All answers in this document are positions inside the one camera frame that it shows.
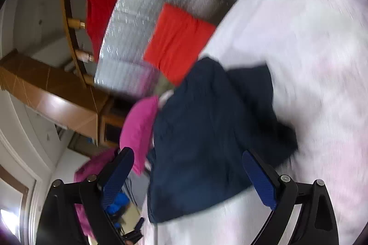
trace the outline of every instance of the screw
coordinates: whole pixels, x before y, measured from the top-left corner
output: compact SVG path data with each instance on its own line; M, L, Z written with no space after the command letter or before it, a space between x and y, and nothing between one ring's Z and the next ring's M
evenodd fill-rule
M323 182L323 180L321 180L321 179L318 179L317 180L317 185L324 186L325 185L325 182Z
M57 180L55 180L55 181L52 182L52 186L53 187L58 187L58 186L60 186L60 184L61 184L61 180L60 179L57 179Z
M286 174L282 175L281 176L281 181L285 182L285 183L288 183L290 182L290 177Z
M95 181L95 180L96 180L96 178L97 178L97 175L95 175L95 174L91 174L91 175L89 175L89 176L87 177L87 181L88 181L88 182L93 182L93 181Z

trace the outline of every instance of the wooden door frame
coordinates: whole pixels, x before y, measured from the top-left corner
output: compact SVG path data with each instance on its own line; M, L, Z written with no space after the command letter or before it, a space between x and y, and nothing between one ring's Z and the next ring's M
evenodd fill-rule
M25 217L25 206L29 189L15 177L13 177L4 167L0 165L0 179L23 194L21 202L21 211L19 216L19 235L22 245L28 245L28 217Z

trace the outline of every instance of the navy garment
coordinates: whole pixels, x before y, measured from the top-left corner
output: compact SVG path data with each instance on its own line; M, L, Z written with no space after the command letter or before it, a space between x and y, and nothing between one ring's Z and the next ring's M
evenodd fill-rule
M272 97L266 65L226 72L210 58L195 63L153 126L150 222L205 210L251 186L247 148L273 167L293 154L295 132L277 121Z

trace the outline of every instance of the pink pillow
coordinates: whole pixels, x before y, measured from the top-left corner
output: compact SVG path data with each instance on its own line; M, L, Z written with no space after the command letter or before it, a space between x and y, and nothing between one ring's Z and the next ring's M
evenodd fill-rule
M130 147L134 152L133 171L140 175L144 170L149 150L153 123L158 111L158 96L144 98L130 110L120 135L120 149Z

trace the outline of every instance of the white blanket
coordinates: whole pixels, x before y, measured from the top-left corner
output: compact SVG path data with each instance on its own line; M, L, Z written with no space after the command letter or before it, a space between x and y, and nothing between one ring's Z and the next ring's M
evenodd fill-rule
M238 0L206 55L226 69L266 61L275 113L295 127L299 144L278 172L297 182L323 179L340 244L352 244L368 222L368 0ZM140 244L250 244L269 213L251 188L157 227L146 221Z

